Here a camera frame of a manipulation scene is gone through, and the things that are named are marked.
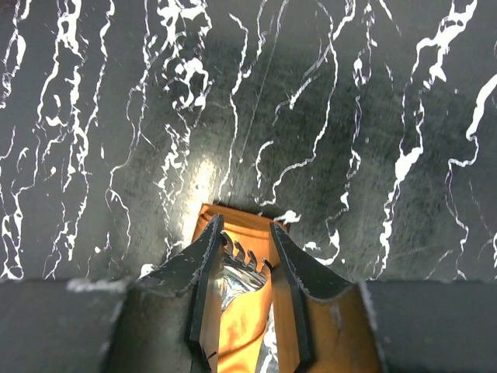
marble floor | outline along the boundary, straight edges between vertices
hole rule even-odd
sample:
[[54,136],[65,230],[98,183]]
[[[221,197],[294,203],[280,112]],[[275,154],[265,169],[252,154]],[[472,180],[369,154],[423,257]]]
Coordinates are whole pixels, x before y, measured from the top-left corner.
[[138,276],[215,203],[353,281],[493,281],[495,12],[2,2],[0,278]]

black marble surface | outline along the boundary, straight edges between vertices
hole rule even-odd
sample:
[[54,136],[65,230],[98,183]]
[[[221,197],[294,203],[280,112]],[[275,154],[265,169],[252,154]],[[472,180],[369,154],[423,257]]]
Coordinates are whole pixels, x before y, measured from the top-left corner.
[[0,278],[137,276],[206,202],[353,281],[494,280],[495,12],[2,2]]

orange package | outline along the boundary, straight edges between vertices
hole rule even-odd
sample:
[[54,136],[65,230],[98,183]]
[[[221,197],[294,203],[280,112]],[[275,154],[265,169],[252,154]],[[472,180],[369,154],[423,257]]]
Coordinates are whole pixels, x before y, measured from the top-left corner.
[[[245,251],[254,252],[257,270],[261,270],[262,258],[269,259],[269,223],[272,220],[228,207],[204,204],[193,240],[216,214],[224,216],[224,230],[231,239],[239,241]],[[224,311],[219,332],[218,373],[255,372],[270,306],[269,279],[260,290],[239,295]]]

